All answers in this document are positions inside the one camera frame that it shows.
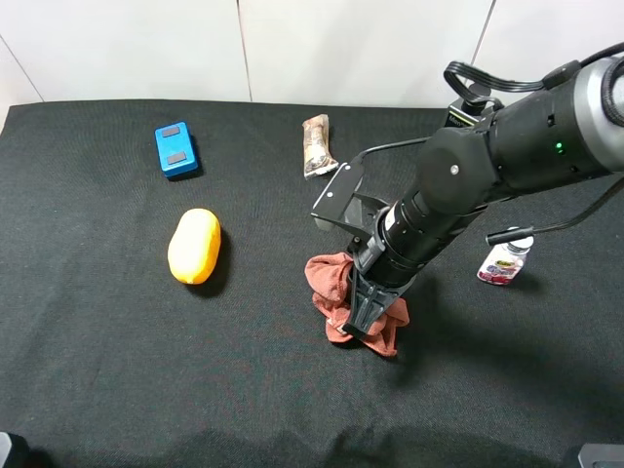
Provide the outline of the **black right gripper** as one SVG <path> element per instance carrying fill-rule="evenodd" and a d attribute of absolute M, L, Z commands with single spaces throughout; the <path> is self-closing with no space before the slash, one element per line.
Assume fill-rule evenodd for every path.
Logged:
<path fill-rule="evenodd" d="M 354 266 L 348 277 L 350 312 L 342 329 L 364 338 L 429 262 L 429 237 L 378 235 L 367 241 L 354 237 L 347 251 Z"/>

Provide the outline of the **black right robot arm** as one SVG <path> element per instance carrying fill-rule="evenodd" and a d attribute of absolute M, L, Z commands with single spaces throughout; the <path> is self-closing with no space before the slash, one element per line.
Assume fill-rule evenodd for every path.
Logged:
<path fill-rule="evenodd" d="M 553 70 L 473 126 L 436 131 L 418 152 L 414 185 L 353 252 L 344 330 L 363 338 L 488 205 L 622 170 L 621 45 Z"/>

